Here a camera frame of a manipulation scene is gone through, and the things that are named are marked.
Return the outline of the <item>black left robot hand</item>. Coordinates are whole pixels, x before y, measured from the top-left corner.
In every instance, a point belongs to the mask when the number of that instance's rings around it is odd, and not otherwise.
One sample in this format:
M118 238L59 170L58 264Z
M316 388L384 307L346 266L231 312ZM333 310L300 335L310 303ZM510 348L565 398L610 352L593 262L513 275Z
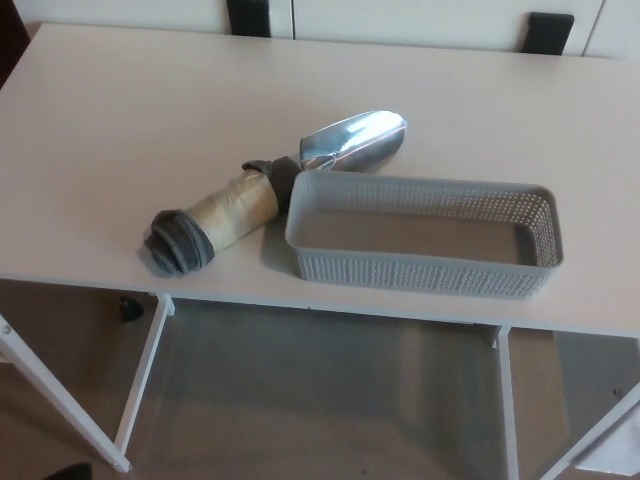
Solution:
M93 468L90 463L72 464L45 477L45 480L92 480L92 479L93 479Z

